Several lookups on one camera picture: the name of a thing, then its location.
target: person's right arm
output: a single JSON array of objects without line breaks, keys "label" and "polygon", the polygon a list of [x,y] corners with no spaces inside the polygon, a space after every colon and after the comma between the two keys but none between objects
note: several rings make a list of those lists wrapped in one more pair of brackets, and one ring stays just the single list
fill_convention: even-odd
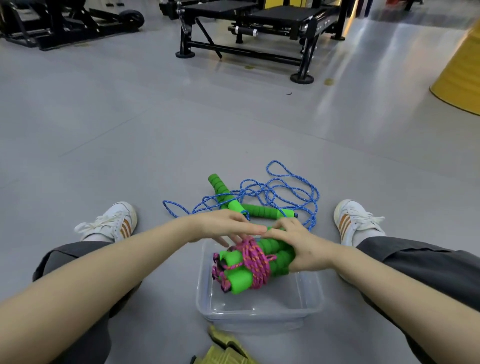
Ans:
[{"label": "person's right arm", "polygon": [[283,218],[264,237],[295,248],[290,271],[332,268],[368,296],[408,333],[437,364],[480,363],[480,313],[360,250],[308,232]]}]

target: white sneaker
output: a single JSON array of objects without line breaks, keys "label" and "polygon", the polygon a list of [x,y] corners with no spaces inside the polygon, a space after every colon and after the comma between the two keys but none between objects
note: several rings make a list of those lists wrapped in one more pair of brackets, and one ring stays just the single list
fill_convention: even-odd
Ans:
[{"label": "white sneaker", "polygon": [[340,232],[342,245],[357,246],[353,240],[356,231],[372,230],[372,236],[385,236],[379,223],[385,218],[375,218],[370,212],[365,211],[362,205],[353,200],[343,200],[334,211],[333,219]]},{"label": "white sneaker", "polygon": [[129,238],[137,226],[137,213],[132,205],[117,202],[95,222],[82,222],[75,232],[82,234],[82,240],[92,234],[102,234],[115,242]]}]

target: pants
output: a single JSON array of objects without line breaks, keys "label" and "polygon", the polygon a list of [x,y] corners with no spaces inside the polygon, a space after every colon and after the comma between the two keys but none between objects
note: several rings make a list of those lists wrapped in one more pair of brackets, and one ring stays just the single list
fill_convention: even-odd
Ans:
[{"label": "pants", "polygon": [[[108,244],[79,242],[56,248],[42,259],[33,275],[33,280]],[[389,267],[480,311],[480,258],[464,251],[453,251],[427,243],[388,236],[365,239],[357,248]],[[139,287],[140,285],[120,299],[52,364],[103,364],[111,347],[108,319],[125,306]],[[363,298],[378,313],[402,330],[367,296],[363,295]],[[404,332],[404,334],[410,348],[422,364],[435,364],[407,333]]]},{"label": "pants", "polygon": [[[43,257],[40,265],[33,274],[33,281],[36,281],[45,274],[76,258],[109,244],[111,243],[85,241],[56,248]],[[140,284],[114,304],[110,311],[106,312],[96,324],[73,343],[71,347],[59,355],[58,358],[51,362],[51,364],[103,364],[107,360],[111,348],[111,340],[108,333],[108,319],[115,316],[125,306],[129,298],[140,287]]]}]

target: pink rope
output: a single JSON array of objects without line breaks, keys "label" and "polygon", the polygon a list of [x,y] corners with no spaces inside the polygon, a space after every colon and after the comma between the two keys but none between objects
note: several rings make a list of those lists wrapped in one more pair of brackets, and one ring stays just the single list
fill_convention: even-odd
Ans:
[{"label": "pink rope", "polygon": [[245,266],[253,274],[253,282],[251,289],[257,290],[264,284],[267,284],[270,276],[270,261],[275,260],[275,255],[265,255],[260,249],[257,241],[250,237],[243,240],[236,246],[231,246],[229,251],[240,250],[242,252],[243,261],[228,267],[220,261],[220,254],[213,254],[213,262],[216,264],[212,267],[212,278],[219,281],[223,292],[231,290],[231,283],[225,275],[225,270],[235,269]]}]

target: clear plastic container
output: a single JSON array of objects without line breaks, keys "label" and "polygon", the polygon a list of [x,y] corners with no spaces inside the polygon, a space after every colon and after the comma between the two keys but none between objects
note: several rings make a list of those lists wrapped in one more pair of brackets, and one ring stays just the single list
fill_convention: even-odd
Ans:
[{"label": "clear plastic container", "polygon": [[324,297],[316,272],[271,279],[259,290],[223,293],[212,279],[213,253],[221,248],[204,242],[197,286],[197,309],[224,331],[250,334],[278,333],[299,328],[303,319],[322,309]]}]

